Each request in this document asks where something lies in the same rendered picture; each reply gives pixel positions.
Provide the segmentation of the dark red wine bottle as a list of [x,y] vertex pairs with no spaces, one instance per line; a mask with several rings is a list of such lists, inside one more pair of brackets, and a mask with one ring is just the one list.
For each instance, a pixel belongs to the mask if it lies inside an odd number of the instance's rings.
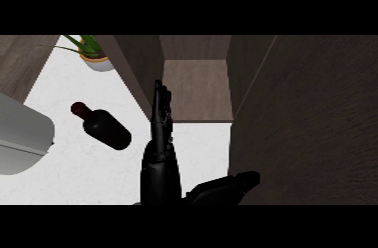
[[71,105],[71,112],[82,119],[84,132],[115,150],[124,150],[131,143],[131,133],[110,113],[91,110],[82,102]]

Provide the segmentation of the green plant in pale pot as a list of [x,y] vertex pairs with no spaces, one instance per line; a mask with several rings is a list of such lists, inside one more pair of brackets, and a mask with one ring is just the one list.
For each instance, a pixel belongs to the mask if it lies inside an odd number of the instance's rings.
[[107,72],[113,70],[113,65],[110,63],[109,57],[100,47],[100,44],[93,35],[81,35],[79,39],[75,39],[71,35],[65,35],[68,41],[76,46],[75,49],[53,46],[50,48],[57,47],[66,51],[71,51],[78,54],[81,60],[84,61],[88,68],[97,72]]

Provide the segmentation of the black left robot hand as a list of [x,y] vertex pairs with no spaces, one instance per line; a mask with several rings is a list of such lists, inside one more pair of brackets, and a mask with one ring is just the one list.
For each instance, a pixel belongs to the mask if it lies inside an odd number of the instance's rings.
[[246,171],[206,181],[181,195],[181,183],[172,144],[171,92],[155,81],[147,142],[140,171],[140,203],[143,205],[237,205],[260,184],[260,173]]

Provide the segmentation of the pale grey appliance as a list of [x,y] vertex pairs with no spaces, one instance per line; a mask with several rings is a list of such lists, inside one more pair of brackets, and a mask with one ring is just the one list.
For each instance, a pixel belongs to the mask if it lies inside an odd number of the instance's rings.
[[50,118],[0,93],[0,175],[28,170],[53,145]]

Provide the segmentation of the open brown wooden cabinet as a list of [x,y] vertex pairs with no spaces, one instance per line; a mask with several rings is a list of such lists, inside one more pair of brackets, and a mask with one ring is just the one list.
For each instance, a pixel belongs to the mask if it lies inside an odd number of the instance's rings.
[[262,67],[273,35],[99,35],[119,78],[143,113],[153,86],[172,93],[177,123],[230,123]]

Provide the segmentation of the brown wooden panel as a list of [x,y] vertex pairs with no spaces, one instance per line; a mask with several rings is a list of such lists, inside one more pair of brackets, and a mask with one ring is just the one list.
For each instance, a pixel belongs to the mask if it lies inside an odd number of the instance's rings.
[[0,93],[23,103],[59,35],[0,35]]

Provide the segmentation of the dark brown cabinet door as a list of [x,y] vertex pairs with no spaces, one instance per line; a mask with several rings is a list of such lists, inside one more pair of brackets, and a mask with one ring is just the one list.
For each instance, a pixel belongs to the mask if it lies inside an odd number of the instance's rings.
[[378,204],[378,36],[279,36],[231,125],[245,205]]

